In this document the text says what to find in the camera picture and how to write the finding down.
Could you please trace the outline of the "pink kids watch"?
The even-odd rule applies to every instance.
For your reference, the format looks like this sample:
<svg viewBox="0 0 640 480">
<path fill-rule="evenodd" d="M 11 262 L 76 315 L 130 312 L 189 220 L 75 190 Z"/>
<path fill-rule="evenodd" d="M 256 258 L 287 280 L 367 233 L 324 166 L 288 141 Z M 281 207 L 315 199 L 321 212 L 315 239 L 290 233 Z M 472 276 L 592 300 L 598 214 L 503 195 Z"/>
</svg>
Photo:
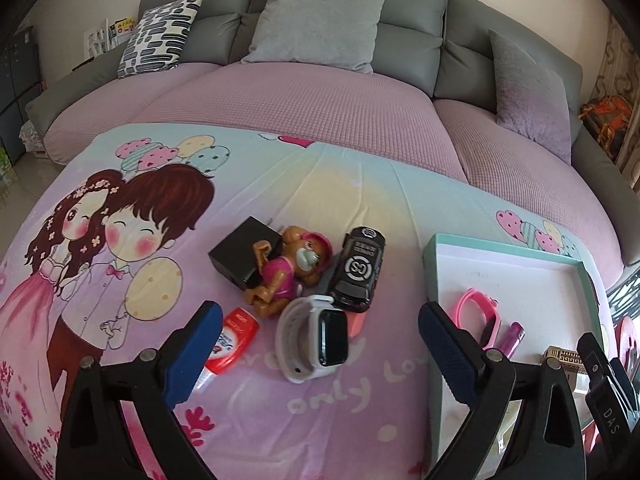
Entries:
<svg viewBox="0 0 640 480">
<path fill-rule="evenodd" d="M 475 321 L 482 328 L 477 342 L 480 348 L 487 350 L 495 345 L 501 327 L 498 305 L 497 299 L 475 288 L 469 288 L 452 307 L 451 317 L 460 330 L 468 330 L 465 323 Z"/>
</svg>

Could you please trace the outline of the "magenta lighter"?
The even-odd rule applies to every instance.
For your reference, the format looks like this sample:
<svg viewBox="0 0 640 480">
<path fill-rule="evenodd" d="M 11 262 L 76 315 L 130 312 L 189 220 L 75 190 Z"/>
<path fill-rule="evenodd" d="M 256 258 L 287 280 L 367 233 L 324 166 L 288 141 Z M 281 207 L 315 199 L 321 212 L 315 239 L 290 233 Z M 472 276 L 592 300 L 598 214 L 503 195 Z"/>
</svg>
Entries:
<svg viewBox="0 0 640 480">
<path fill-rule="evenodd" d="M 519 322 L 513 322 L 508 331 L 506 332 L 506 336 L 504 336 L 502 342 L 502 353 L 508 358 L 511 359 L 514 356 L 514 353 L 518 346 L 521 344 L 525 337 L 524 327 L 521 326 Z"/>
</svg>

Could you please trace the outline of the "red white tube bottle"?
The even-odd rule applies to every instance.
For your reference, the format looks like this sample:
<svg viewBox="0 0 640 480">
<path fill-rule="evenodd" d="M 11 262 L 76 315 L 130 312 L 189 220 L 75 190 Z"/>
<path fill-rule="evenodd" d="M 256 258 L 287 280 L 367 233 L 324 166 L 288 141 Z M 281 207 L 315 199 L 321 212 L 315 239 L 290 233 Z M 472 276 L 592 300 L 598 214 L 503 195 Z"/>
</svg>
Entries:
<svg viewBox="0 0 640 480">
<path fill-rule="evenodd" d="M 252 343 L 258 330 L 259 323 L 250 312 L 243 308 L 231 311 L 224 318 L 220 335 L 198 376 L 194 390 L 203 391 L 217 376 L 232 367 Z"/>
</svg>

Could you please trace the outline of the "gold patterned lighter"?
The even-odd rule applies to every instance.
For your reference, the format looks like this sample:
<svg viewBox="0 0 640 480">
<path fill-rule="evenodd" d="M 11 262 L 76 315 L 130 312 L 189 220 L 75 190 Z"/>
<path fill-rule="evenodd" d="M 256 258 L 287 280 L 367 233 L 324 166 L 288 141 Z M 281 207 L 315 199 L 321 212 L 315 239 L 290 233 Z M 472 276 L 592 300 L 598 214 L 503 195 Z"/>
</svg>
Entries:
<svg viewBox="0 0 640 480">
<path fill-rule="evenodd" d="M 572 374 L 587 374 L 582 358 L 576 350 L 549 346 L 544 352 L 545 359 L 557 360 L 564 372 Z"/>
</svg>

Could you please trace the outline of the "large orange carrot knife toy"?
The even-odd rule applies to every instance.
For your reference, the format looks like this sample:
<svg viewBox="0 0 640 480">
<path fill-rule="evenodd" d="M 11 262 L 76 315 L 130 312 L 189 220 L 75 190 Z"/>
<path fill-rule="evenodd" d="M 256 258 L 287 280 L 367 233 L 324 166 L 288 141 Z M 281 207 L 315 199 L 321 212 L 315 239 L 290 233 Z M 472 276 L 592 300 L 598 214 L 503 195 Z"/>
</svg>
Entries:
<svg viewBox="0 0 640 480">
<path fill-rule="evenodd" d="M 350 339 L 357 337 L 362 329 L 364 321 L 366 320 L 367 313 L 356 313 L 352 311 L 346 312 L 347 316 L 347 331 Z"/>
</svg>

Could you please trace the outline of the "black power adapter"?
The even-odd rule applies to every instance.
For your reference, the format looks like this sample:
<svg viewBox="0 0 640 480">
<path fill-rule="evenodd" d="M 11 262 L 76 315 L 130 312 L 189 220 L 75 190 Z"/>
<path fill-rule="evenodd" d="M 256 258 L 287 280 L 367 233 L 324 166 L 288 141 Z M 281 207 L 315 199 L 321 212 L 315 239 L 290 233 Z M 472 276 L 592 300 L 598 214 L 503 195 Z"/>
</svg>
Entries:
<svg viewBox="0 0 640 480">
<path fill-rule="evenodd" d="M 257 287 L 262 281 L 254 244 L 265 240 L 270 244 L 267 258 L 280 255 L 282 236 L 264 222 L 249 216 L 208 252 L 214 268 L 241 290 Z"/>
</svg>

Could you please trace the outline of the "white smart watch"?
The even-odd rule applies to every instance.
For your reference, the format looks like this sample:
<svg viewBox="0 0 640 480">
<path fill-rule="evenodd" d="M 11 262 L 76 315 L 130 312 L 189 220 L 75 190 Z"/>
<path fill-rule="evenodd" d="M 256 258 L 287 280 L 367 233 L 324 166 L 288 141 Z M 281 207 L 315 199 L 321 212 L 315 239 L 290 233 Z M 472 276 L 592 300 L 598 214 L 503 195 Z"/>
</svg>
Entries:
<svg viewBox="0 0 640 480">
<path fill-rule="evenodd" d="M 349 357 L 346 312 L 330 296 L 291 301 L 278 319 L 274 350 L 280 371 L 293 384 L 332 374 Z"/>
</svg>

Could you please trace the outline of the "black toy police car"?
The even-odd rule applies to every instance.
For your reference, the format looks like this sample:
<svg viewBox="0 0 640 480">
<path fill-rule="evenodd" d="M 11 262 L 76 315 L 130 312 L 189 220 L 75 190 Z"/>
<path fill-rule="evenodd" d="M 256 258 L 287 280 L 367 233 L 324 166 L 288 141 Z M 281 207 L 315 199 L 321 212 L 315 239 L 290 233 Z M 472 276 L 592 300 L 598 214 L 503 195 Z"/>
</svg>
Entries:
<svg viewBox="0 0 640 480">
<path fill-rule="evenodd" d="M 354 313 L 370 308 L 385 245 L 383 234 L 368 226 L 358 226 L 345 235 L 326 290 L 338 308 Z"/>
</svg>

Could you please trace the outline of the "brown pink dog toy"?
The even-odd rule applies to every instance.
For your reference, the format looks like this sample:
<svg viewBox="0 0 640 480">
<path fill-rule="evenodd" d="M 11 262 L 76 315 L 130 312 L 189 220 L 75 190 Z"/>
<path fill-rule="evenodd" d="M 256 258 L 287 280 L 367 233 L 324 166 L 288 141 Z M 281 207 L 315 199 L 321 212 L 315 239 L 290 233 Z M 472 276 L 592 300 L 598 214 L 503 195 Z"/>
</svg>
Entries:
<svg viewBox="0 0 640 480">
<path fill-rule="evenodd" d="M 245 302 L 258 318 L 279 315 L 293 300 L 302 296 L 304 288 L 316 286 L 330 265 L 331 242 L 318 232 L 299 226 L 288 226 L 281 233 L 282 248 L 271 258 L 269 240 L 253 244 L 260 284 L 244 292 Z"/>
</svg>

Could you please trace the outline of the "teal white box lid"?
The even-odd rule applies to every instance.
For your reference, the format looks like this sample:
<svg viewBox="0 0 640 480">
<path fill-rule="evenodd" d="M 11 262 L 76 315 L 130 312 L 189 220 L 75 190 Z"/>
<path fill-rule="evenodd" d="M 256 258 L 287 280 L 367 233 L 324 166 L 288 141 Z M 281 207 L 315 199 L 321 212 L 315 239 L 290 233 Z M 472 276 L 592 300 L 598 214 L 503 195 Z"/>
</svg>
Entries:
<svg viewBox="0 0 640 480">
<path fill-rule="evenodd" d="M 479 238 L 437 233 L 423 251 L 427 298 L 480 338 L 487 314 L 472 300 L 474 289 L 496 305 L 495 342 L 511 325 L 524 328 L 512 360 L 538 364 L 549 347 L 575 350 L 582 334 L 596 336 L 607 356 L 615 336 L 606 293 L 592 266 L 567 256 Z"/>
</svg>

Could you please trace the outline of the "cartoon printed cloth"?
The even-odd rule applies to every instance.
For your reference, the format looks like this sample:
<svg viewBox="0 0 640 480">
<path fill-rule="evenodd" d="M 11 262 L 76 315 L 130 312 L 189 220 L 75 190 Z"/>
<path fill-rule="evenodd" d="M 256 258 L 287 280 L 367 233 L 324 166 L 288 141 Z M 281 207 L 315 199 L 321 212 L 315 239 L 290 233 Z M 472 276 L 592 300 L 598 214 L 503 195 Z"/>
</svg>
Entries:
<svg viewBox="0 0 640 480">
<path fill-rule="evenodd" d="M 498 195 L 418 166 L 279 133 L 132 124 L 60 173 L 1 263 L 1 426 L 39 479 L 60 473 L 83 358 L 127 363 L 206 301 L 212 370 L 180 434 L 221 479 L 416 479 L 436 370 L 427 300 L 469 288 L 520 322 L 520 350 L 610 322 L 611 222 L 578 173 L 523 142 Z"/>
</svg>

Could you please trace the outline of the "pink sofa seat cover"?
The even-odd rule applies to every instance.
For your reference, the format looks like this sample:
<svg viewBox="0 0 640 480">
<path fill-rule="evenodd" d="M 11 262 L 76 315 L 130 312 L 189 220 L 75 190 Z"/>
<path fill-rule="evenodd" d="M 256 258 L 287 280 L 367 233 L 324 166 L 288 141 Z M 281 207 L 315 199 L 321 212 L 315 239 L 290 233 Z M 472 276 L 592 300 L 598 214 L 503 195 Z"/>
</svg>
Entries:
<svg viewBox="0 0 640 480">
<path fill-rule="evenodd" d="M 117 78 L 81 67 L 27 107 L 60 164 L 98 134 L 133 122 L 188 122 L 277 133 L 439 172 L 576 234 L 614 284 L 639 262 L 639 203 L 588 133 L 569 162 L 479 107 L 431 100 L 381 75 L 304 64 L 186 63 Z"/>
</svg>

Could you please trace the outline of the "grey purple cushion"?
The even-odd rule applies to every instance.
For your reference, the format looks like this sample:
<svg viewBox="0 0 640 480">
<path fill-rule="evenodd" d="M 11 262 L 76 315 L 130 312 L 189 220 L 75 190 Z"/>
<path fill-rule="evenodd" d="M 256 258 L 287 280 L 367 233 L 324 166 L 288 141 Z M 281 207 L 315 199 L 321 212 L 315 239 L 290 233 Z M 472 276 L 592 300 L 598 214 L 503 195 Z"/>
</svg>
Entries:
<svg viewBox="0 0 640 480">
<path fill-rule="evenodd" d="M 492 29 L 489 40 L 494 55 L 497 124 L 569 164 L 572 125 L 562 78 Z"/>
</svg>

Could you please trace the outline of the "orange decorative bag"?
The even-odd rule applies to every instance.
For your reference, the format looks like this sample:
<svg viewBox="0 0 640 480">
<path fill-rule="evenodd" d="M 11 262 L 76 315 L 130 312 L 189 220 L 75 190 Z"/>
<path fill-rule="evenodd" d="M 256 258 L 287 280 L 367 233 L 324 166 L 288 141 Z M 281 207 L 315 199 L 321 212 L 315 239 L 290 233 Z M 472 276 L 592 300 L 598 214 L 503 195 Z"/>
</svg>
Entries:
<svg viewBox="0 0 640 480">
<path fill-rule="evenodd" d="M 623 96 L 604 96 L 582 105 L 578 118 L 605 154 L 615 160 L 623 146 L 631 114 L 632 108 Z"/>
</svg>

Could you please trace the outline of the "grey sofa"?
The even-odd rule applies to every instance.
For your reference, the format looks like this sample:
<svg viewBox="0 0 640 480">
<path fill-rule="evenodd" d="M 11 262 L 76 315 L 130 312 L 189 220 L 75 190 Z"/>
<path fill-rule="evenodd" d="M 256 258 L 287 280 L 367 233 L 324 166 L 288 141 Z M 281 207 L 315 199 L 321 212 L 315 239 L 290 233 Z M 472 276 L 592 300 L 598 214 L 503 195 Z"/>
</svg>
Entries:
<svg viewBox="0 0 640 480">
<path fill-rule="evenodd" d="M 180 63 L 301 62 L 372 72 L 436 99 L 496 107 L 492 32 L 564 81 L 578 107 L 582 70 L 524 25 L 478 0 L 141 0 L 145 72 Z"/>
</svg>

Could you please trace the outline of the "patterned curtain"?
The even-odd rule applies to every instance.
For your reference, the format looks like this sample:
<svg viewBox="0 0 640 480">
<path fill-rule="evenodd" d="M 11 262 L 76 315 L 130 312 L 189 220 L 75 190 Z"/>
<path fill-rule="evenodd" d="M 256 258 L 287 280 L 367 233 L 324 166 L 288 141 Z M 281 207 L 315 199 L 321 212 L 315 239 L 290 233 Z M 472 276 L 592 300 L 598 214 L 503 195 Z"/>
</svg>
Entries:
<svg viewBox="0 0 640 480">
<path fill-rule="evenodd" d="M 608 109 L 597 134 L 600 147 L 639 194 L 639 49 L 613 15 L 591 99 Z"/>
</svg>

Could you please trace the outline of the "black white patterned pillow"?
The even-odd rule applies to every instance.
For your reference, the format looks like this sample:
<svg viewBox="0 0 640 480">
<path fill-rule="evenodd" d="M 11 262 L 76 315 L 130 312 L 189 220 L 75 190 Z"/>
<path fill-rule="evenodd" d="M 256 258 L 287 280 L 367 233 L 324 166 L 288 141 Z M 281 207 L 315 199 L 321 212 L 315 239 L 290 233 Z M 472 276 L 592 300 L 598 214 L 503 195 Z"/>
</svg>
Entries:
<svg viewBox="0 0 640 480">
<path fill-rule="evenodd" d="M 117 78 L 171 70 L 178 65 L 203 0 L 176 0 L 146 10 L 122 51 Z"/>
</svg>

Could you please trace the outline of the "white magazine rack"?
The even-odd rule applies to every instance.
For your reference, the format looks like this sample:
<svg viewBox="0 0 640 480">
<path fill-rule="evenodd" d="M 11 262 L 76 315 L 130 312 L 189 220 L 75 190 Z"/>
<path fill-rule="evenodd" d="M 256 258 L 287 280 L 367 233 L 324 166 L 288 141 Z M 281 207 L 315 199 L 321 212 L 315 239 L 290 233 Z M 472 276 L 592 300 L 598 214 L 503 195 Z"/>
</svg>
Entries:
<svg viewBox="0 0 640 480">
<path fill-rule="evenodd" d="M 134 32 L 135 18 L 121 18 L 114 22 L 104 20 L 98 27 L 84 32 L 85 58 L 96 58 L 126 44 Z"/>
</svg>

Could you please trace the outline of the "dark grey cabinet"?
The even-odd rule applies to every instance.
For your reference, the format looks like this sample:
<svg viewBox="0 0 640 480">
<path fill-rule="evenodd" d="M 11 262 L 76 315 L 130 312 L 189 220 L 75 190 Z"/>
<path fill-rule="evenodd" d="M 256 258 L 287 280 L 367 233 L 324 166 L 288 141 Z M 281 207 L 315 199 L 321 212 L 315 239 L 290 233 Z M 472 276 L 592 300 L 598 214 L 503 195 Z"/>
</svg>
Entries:
<svg viewBox="0 0 640 480">
<path fill-rule="evenodd" d="M 13 36 L 1 52 L 1 147 L 10 162 L 26 148 L 20 130 L 27 120 L 26 105 L 42 92 L 35 29 L 27 27 Z"/>
</svg>

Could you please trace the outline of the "grey square cushion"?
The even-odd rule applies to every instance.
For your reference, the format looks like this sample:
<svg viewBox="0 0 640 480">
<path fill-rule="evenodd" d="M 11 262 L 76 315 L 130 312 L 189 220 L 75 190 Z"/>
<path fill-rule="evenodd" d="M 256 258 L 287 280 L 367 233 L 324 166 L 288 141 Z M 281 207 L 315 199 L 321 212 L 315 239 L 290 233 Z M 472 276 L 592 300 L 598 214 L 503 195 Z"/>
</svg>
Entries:
<svg viewBox="0 0 640 480">
<path fill-rule="evenodd" d="M 304 63 L 372 72 L 385 0 L 267 0 L 244 63 Z"/>
</svg>

